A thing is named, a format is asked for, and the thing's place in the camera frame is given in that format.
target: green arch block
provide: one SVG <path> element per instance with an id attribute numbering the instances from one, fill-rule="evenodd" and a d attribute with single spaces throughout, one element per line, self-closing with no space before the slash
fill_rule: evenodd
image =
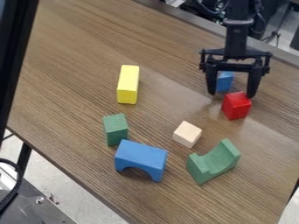
<path id="1" fill-rule="evenodd" d="M 232 168 L 238 163 L 240 152 L 228 139 L 222 140 L 216 148 L 204 156 L 191 154 L 187 160 L 187 170 L 193 179 L 202 185 Z"/>

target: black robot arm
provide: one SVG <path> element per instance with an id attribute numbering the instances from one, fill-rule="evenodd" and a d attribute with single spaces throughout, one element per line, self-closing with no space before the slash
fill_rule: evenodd
<path id="1" fill-rule="evenodd" d="M 253 98 L 261 77 L 270 72 L 271 52 L 254 50 L 247 46 L 247 35 L 254 18 L 260 15 L 261 0 L 229 0 L 226 7 L 226 46 L 222 49 L 202 50 L 199 69 L 205 73 L 208 92 L 215 95 L 218 71 L 248 73 L 247 97 Z M 250 64 L 232 63 L 232 60 L 253 59 Z"/>

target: green cube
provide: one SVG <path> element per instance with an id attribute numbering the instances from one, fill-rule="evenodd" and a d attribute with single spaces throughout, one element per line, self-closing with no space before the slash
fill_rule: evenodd
<path id="1" fill-rule="evenodd" d="M 103 117 L 104 132 L 108 146 L 119 144 L 122 139 L 128 139 L 128 124 L 124 114 Z"/>

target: wooden block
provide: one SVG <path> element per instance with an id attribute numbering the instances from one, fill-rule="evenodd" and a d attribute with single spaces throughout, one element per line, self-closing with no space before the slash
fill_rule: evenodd
<path id="1" fill-rule="evenodd" d="M 117 86 L 119 103 L 136 104 L 139 85 L 139 66 L 122 66 Z"/>
<path id="2" fill-rule="evenodd" d="M 217 92 L 227 92 L 233 84 L 233 72 L 222 72 L 217 79 Z"/>
<path id="3" fill-rule="evenodd" d="M 221 173 L 227 172 L 238 163 L 240 152 L 228 140 L 222 140 L 216 148 L 204 156 L 191 154 L 187 160 L 187 170 L 193 179 L 202 185 Z"/>
<path id="4" fill-rule="evenodd" d="M 115 169 L 138 168 L 147 172 L 155 182 L 162 180 L 168 151 L 141 143 L 122 140 L 115 154 Z"/>
<path id="5" fill-rule="evenodd" d="M 222 103 L 222 110 L 229 120 L 244 118 L 252 106 L 243 92 L 226 94 Z"/>
<path id="6" fill-rule="evenodd" d="M 202 129 L 188 122 L 182 122 L 172 137 L 175 141 L 190 149 L 199 140 L 201 133 Z"/>
<path id="7" fill-rule="evenodd" d="M 104 132 L 107 145 L 119 144 L 122 139 L 128 139 L 128 124 L 124 114 L 103 117 Z"/>

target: blue arch block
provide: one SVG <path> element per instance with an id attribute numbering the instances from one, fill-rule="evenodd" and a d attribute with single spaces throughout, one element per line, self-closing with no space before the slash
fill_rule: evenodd
<path id="1" fill-rule="evenodd" d="M 222 72 L 217 79 L 217 92 L 227 92 L 233 84 L 233 72 Z"/>
<path id="2" fill-rule="evenodd" d="M 138 168 L 160 182 L 166 166 L 168 151 L 141 143 L 122 140 L 115 153 L 115 169 Z"/>

